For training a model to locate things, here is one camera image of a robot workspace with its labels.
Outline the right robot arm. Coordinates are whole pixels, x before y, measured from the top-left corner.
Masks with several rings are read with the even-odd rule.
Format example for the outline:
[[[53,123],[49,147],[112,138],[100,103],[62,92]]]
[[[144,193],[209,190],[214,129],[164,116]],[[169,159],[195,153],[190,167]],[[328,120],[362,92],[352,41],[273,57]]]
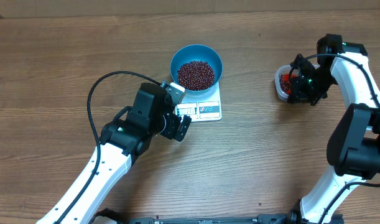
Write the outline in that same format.
[[[288,103],[312,106],[327,97],[332,85],[341,91],[346,111],[327,143],[328,167],[314,188],[286,216],[286,223],[343,223],[336,209],[358,186],[380,188],[371,179],[380,174],[380,91],[369,69],[363,44],[327,34],[317,53],[298,54],[284,80]]]

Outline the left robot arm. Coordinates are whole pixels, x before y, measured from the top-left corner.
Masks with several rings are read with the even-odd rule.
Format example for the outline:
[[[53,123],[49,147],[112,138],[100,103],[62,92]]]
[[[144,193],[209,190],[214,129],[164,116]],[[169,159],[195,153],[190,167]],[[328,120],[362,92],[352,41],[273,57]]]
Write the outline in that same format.
[[[104,126],[81,174],[39,223],[119,223],[111,211],[97,210],[117,181],[148,150],[155,135],[183,140],[191,119],[173,111],[185,94],[184,87],[175,83],[142,83],[134,104]]]

